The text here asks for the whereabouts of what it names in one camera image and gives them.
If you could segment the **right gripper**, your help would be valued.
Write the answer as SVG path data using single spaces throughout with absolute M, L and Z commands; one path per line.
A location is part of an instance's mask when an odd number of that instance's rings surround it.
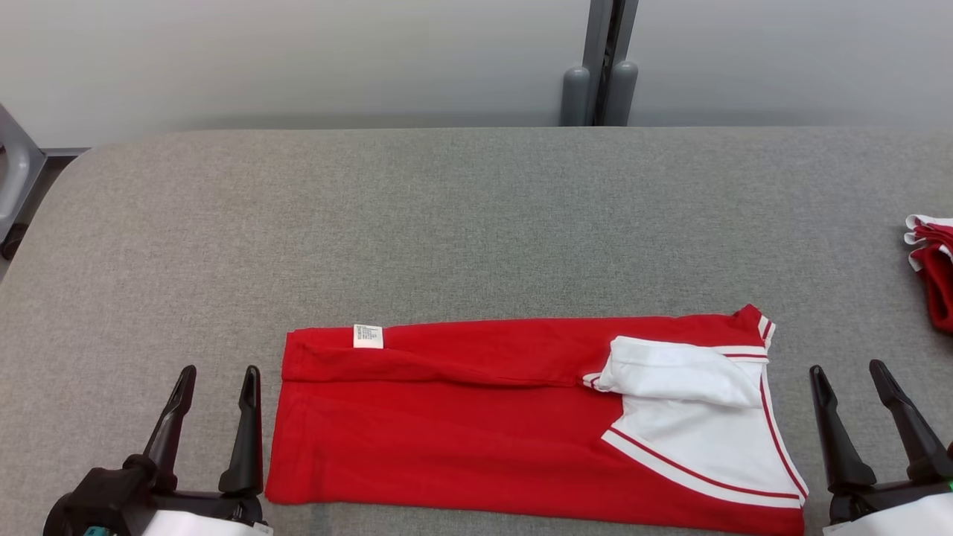
M 832 493 L 830 525 L 858 521 L 869 514 L 914 503 L 925 497 L 951 494 L 952 460 L 947 447 L 919 408 L 899 386 L 881 360 L 871 360 L 869 372 L 879 400 L 890 411 L 906 457 L 909 480 L 876 484 L 873 469 L 861 460 L 847 428 L 838 417 L 838 399 L 819 364 L 809 369 L 815 421 L 819 432 L 827 489 Z

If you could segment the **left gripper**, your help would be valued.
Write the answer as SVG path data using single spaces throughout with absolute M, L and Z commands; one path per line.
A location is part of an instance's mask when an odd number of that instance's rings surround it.
M 185 366 L 143 455 L 131 455 L 119 469 L 92 468 L 52 506 L 44 535 L 145 535 L 148 529 L 159 535 L 265 533 L 258 498 L 264 489 L 264 454 L 257 366 L 248 366 L 243 377 L 234 447 L 218 491 L 176 491 L 174 468 L 195 380 L 197 367 Z

